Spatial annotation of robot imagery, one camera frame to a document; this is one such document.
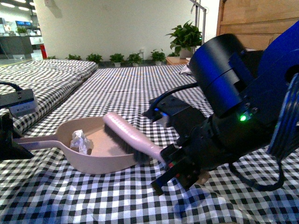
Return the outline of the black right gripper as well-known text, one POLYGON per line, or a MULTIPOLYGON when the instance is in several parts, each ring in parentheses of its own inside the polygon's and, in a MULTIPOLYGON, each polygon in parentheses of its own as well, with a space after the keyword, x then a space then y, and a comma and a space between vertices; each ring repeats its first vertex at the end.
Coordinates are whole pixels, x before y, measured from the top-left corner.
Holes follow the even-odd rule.
POLYGON ((171 144, 161 151, 168 170, 152 182, 152 187, 161 195, 162 187, 175 177, 188 189, 203 172, 233 163, 270 140, 270 124, 262 124, 256 118, 241 121, 235 115, 223 119, 212 115, 181 138, 179 148, 171 144))

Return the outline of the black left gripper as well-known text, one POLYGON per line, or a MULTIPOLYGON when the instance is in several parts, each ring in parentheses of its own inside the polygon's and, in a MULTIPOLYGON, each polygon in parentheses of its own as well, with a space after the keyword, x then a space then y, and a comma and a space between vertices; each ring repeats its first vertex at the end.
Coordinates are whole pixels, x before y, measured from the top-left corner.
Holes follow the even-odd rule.
POLYGON ((0 160, 31 159, 31 152, 14 141, 22 135, 15 130, 11 113, 0 116, 0 160))

